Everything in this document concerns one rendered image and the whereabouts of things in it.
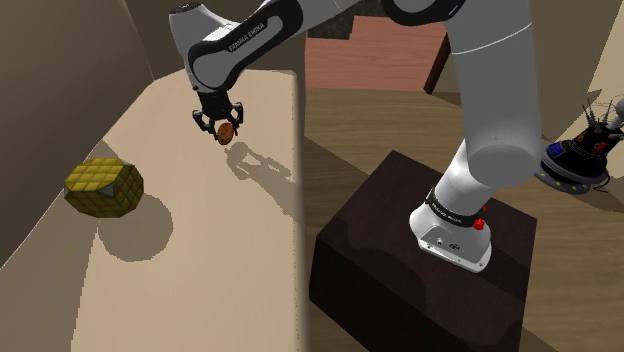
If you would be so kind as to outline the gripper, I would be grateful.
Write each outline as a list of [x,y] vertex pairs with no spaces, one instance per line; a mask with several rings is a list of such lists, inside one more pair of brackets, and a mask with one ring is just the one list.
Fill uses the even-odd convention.
[[234,135],[238,135],[238,129],[244,122],[244,108],[241,102],[231,103],[226,91],[199,92],[201,111],[193,110],[192,118],[198,127],[215,136],[215,121],[227,119],[233,127]]

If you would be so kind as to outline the yellow faceted puzzle cube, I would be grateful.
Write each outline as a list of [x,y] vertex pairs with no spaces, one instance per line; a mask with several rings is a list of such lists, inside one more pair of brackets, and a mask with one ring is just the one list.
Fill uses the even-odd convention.
[[144,194],[138,169],[120,158],[93,158],[77,165],[64,181],[64,199],[96,218],[121,218]]

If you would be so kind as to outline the reddish wooden furniture piece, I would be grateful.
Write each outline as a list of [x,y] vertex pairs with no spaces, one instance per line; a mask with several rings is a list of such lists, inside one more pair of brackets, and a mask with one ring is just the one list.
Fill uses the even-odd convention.
[[354,18],[347,39],[306,40],[309,88],[421,91],[446,31],[400,26],[385,17]]

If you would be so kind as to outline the dark robot stand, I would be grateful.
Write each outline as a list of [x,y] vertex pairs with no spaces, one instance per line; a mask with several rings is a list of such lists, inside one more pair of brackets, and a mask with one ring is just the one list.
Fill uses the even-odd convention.
[[369,352],[519,352],[537,221],[492,199],[487,267],[439,259],[408,224],[439,177],[391,152],[317,235],[310,300]]

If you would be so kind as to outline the black round robot toy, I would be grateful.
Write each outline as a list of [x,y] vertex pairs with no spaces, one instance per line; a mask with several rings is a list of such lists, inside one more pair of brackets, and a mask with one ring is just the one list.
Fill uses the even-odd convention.
[[601,119],[583,106],[587,127],[573,139],[548,144],[534,176],[560,192],[584,195],[591,189],[606,193],[610,182],[608,153],[624,140],[624,98],[610,101]]

